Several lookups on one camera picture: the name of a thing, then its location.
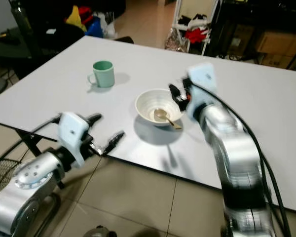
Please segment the golden spoon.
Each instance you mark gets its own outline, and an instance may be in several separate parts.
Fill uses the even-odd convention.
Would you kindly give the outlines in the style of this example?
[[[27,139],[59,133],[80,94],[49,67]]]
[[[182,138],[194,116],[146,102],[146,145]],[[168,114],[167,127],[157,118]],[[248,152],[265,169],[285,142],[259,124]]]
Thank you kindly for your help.
[[[155,109],[154,115],[159,119],[165,119],[174,129],[182,129],[182,127],[178,124],[175,124],[170,117],[168,117],[168,113],[164,109]]]

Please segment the white ribbed bowl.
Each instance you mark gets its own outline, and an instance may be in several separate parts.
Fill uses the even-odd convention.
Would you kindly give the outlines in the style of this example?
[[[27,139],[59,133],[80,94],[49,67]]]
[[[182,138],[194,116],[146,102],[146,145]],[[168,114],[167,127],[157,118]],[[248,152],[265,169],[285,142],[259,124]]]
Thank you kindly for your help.
[[[151,89],[141,93],[135,99],[135,109],[141,118],[155,126],[170,126],[167,120],[155,117],[156,109],[166,111],[173,122],[184,115],[168,89]]]

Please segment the green ceramic mug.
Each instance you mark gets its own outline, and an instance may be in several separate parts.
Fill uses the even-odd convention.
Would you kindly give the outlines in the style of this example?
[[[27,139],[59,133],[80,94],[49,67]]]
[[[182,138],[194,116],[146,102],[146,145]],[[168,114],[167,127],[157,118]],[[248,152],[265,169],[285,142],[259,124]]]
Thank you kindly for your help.
[[[110,61],[98,61],[92,65],[92,74],[87,76],[87,81],[91,85],[101,88],[114,86],[114,69]]]

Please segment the red cloth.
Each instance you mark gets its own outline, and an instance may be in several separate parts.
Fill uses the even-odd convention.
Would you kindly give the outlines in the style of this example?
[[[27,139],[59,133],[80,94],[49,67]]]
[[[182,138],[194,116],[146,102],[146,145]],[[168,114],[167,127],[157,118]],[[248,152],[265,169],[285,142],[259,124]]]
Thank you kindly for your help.
[[[196,28],[193,30],[188,29],[185,33],[185,38],[188,39],[189,43],[200,43],[207,38],[209,30]]]

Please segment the white clothes rack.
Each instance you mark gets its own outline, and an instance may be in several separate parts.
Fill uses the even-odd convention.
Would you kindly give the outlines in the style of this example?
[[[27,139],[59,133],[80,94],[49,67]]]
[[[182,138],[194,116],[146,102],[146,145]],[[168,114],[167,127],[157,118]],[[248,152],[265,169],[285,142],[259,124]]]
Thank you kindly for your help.
[[[177,0],[170,33],[164,43],[164,49],[191,54],[205,55],[211,42],[213,17],[221,0]],[[188,29],[208,29],[207,38],[200,43],[189,43],[185,38]]]

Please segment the black folding table leg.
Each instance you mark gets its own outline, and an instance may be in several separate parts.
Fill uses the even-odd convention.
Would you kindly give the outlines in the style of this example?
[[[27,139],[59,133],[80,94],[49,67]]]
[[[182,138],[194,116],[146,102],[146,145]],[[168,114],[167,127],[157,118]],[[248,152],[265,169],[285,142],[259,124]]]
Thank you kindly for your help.
[[[36,134],[32,135],[28,132],[20,131],[20,130],[17,131],[17,134],[20,136],[22,142],[24,142],[24,144],[26,144],[29,151],[32,152],[32,154],[35,157],[38,157],[41,154],[41,151],[40,151],[39,147],[37,146],[37,144],[42,139],[42,136],[39,136]]]

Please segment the black shelf unit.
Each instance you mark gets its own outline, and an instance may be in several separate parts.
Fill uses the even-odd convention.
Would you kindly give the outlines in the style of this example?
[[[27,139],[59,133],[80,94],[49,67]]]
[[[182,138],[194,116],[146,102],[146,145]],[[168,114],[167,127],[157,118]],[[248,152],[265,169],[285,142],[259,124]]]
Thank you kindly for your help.
[[[266,31],[296,34],[296,0],[221,0],[213,17],[211,42],[205,53],[222,59],[296,69],[296,54],[256,51]]]

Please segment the brown cardboard box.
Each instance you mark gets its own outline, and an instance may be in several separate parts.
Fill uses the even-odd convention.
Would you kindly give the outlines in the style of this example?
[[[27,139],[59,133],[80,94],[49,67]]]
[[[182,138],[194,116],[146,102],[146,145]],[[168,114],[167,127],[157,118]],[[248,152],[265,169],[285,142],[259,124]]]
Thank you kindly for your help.
[[[256,44],[260,53],[294,56],[296,54],[296,34],[266,31]]]

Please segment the black floor fan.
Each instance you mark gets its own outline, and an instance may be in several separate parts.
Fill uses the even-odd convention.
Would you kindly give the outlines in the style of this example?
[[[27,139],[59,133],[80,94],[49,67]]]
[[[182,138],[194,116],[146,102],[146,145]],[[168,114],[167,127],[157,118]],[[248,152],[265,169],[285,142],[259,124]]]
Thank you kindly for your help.
[[[17,160],[0,159],[0,191],[9,183],[13,176],[13,170],[20,164],[21,162]]]

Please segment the yellow cloth item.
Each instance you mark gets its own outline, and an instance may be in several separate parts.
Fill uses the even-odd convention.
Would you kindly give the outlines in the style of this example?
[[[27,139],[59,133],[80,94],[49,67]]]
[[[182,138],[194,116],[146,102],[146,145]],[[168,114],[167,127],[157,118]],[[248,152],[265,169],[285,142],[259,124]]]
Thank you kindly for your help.
[[[86,32],[86,27],[82,23],[82,19],[79,14],[79,8],[77,6],[72,7],[71,14],[66,18],[65,23],[74,25],[81,29],[84,32]]]

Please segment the round black side table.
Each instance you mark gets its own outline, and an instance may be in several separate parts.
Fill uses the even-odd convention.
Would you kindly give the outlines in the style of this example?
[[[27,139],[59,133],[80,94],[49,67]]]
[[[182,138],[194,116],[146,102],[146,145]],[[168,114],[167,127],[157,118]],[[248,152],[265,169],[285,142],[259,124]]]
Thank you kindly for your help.
[[[42,56],[33,57],[18,28],[6,30],[6,33],[13,40],[0,39],[0,66],[12,69],[18,79],[28,76],[84,36],[82,29],[66,23],[43,30],[41,34],[35,34]]]

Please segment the dark tall bottle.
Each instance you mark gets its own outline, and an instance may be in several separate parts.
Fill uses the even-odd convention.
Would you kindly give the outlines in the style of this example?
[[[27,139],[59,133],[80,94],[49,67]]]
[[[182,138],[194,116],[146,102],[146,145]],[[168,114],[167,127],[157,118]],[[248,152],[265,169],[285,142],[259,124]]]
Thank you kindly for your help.
[[[37,44],[35,34],[30,25],[25,7],[22,5],[20,0],[8,0],[8,2],[10,4],[13,17],[15,18],[15,22],[17,23],[19,30],[21,31],[26,45],[36,48]]]

